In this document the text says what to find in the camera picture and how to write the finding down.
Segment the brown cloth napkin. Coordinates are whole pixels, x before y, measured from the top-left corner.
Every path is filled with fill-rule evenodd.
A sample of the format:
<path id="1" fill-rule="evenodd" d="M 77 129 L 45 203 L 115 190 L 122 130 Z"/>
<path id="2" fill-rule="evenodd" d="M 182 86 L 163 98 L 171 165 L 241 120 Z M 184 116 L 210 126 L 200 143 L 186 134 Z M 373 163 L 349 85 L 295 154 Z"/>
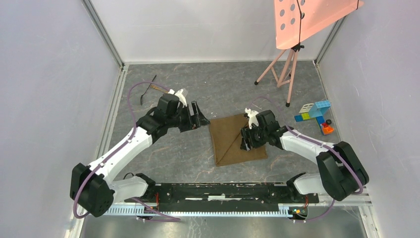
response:
<path id="1" fill-rule="evenodd" d="M 264 146 L 250 151 L 240 148 L 240 130 L 247 125 L 248 120 L 242 114 L 210 120 L 209 130 L 217 167 L 268 158 Z"/>

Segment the black fork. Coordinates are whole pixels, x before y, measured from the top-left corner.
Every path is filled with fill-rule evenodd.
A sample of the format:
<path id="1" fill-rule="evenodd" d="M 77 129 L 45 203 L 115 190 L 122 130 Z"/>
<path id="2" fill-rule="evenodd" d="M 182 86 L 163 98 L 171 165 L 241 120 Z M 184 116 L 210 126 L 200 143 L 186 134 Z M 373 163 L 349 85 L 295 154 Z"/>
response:
<path id="1" fill-rule="evenodd" d="M 154 80 L 156 79 L 156 77 L 157 77 L 157 74 L 152 78 L 152 80 L 151 80 L 151 82 L 154 82 Z M 148 87 L 146 88 L 146 90 L 144 91 L 144 93 L 141 95 L 141 97 L 140 97 L 140 105 L 142 106 L 143 105 L 143 103 L 144 103 L 144 96 L 146 95 L 146 93 L 147 93 L 147 91 L 150 89 L 150 86 L 151 86 L 152 84 L 149 84 L 148 85 Z"/>

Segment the gold spoon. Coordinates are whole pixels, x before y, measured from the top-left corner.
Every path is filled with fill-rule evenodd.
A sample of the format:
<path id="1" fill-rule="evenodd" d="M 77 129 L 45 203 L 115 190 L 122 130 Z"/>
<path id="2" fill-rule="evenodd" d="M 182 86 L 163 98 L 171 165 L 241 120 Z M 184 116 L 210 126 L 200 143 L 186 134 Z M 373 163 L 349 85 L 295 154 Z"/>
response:
<path id="1" fill-rule="evenodd" d="M 157 85 L 152 84 L 150 87 L 153 88 L 153 89 L 155 89 L 155 90 L 161 91 L 162 93 L 168 93 L 168 90 L 166 90 L 166 89 L 164 89 L 164 88 L 162 88 L 160 86 L 157 86 Z"/>

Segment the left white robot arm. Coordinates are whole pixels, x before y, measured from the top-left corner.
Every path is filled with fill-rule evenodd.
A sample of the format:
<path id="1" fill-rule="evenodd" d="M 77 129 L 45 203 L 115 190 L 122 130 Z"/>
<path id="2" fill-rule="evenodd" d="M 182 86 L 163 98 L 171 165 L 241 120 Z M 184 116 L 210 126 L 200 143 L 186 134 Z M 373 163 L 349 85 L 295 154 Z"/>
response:
<path id="1" fill-rule="evenodd" d="M 181 94 L 163 94 L 157 106 L 135 120 L 130 132 L 113 148 L 90 164 L 79 163 L 73 168 L 70 183 L 73 215 L 78 219 L 89 214 L 99 217 L 115 202 L 134 198 L 152 201 L 156 189 L 148 177 L 116 180 L 116 176 L 170 128 L 186 132 L 209 124 L 195 101 L 187 104 Z"/>

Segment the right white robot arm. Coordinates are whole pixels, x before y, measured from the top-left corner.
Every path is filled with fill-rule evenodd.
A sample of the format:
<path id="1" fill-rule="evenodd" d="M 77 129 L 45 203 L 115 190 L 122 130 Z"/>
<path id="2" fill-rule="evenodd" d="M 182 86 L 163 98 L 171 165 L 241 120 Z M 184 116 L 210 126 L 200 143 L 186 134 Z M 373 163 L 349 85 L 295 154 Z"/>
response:
<path id="1" fill-rule="evenodd" d="M 286 196 L 292 202 L 306 195 L 327 193 L 336 201 L 361 194 L 369 176 L 352 146 L 345 142 L 324 142 L 306 136 L 290 126 L 280 126 L 271 110 L 245 109 L 248 124 L 241 128 L 241 149 L 250 151 L 269 144 L 293 152 L 317 165 L 315 174 L 301 173 L 287 181 Z"/>

